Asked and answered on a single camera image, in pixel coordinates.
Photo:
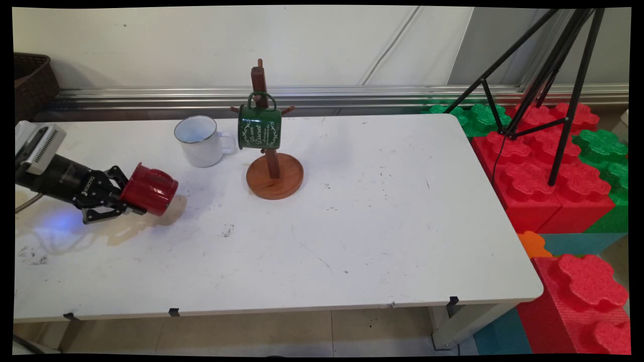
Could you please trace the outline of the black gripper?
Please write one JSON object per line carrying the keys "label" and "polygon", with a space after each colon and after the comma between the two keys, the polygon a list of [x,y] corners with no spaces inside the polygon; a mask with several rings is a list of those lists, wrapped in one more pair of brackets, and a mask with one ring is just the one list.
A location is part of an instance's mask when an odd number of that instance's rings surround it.
{"label": "black gripper", "polygon": [[90,169],[80,163],[60,155],[51,159],[49,166],[40,175],[26,171],[17,171],[15,183],[26,187],[32,192],[57,199],[82,209],[85,225],[112,220],[128,213],[145,215],[147,210],[133,204],[117,201],[110,203],[105,200],[109,194],[105,190],[94,190],[99,182],[116,183],[118,195],[126,190],[129,178],[117,165],[102,172]]}

